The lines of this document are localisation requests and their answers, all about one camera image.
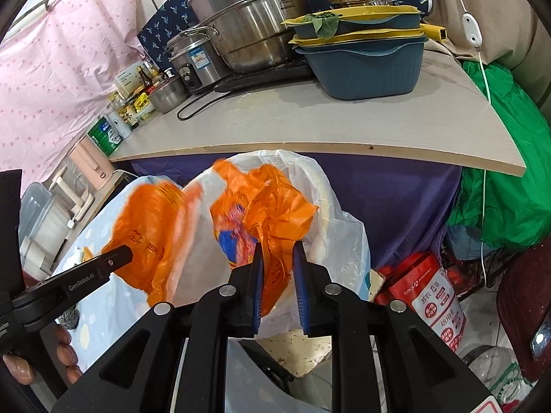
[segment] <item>green can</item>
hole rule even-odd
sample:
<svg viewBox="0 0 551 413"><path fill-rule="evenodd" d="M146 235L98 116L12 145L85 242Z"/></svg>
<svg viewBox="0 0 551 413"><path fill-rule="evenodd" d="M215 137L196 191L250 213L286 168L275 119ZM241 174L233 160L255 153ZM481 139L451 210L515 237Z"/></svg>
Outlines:
<svg viewBox="0 0 551 413"><path fill-rule="evenodd" d="M97 147L109 157L115 149L122 143L122 138L118 132L109 124L105 117L101 117L97 123L88 131L88 136L92 138Z"/></svg>

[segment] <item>beige cloth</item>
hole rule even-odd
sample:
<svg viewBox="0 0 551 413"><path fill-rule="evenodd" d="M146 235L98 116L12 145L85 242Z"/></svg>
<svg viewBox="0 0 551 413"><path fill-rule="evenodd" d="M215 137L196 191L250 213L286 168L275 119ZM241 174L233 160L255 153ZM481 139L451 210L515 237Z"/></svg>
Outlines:
<svg viewBox="0 0 551 413"><path fill-rule="evenodd" d="M463 0L478 21L484 63L495 60L511 69L514 79L551 121L551 38L527 0ZM473 60L462 26L460 0L433 0L427 23L447 28L444 45L459 59Z"/></svg>

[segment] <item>pot lid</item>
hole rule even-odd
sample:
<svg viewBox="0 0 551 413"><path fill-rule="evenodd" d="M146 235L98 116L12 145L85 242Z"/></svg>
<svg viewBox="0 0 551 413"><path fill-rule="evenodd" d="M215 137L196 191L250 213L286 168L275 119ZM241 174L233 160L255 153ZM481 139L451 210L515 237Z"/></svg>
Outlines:
<svg viewBox="0 0 551 413"><path fill-rule="evenodd" d="M170 39L166 43L165 49L167 51L172 51L173 55L177 55L182 51L189 51L190 49L194 49L197 46L209 41L208 36L202 32L198 32L192 35L185 35L184 32L180 32L172 39Z"/></svg>

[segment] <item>blue plastic container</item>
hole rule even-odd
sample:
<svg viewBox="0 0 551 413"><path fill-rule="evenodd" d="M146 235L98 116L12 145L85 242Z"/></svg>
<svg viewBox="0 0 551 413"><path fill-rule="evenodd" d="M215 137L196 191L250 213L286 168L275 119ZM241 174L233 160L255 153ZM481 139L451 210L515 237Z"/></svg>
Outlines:
<svg viewBox="0 0 551 413"><path fill-rule="evenodd" d="M424 36L296 48L333 98L357 100L403 95L414 89Z"/></svg>
<svg viewBox="0 0 551 413"><path fill-rule="evenodd" d="M335 35L348 34L364 30L414 30L419 28L421 15L418 13L401 13L384 19L348 21L339 20ZM312 23L296 24L293 26L297 35L302 39L318 38Z"/></svg>

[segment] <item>blue storage basket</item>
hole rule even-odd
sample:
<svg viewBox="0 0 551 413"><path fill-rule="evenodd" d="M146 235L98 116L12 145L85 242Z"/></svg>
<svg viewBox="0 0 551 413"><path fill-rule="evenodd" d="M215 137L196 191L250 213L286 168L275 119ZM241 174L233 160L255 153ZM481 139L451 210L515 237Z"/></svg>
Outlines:
<svg viewBox="0 0 551 413"><path fill-rule="evenodd" d="M411 92L421 71L425 37L360 41L303 54L323 89L336 99L357 100Z"/></svg>

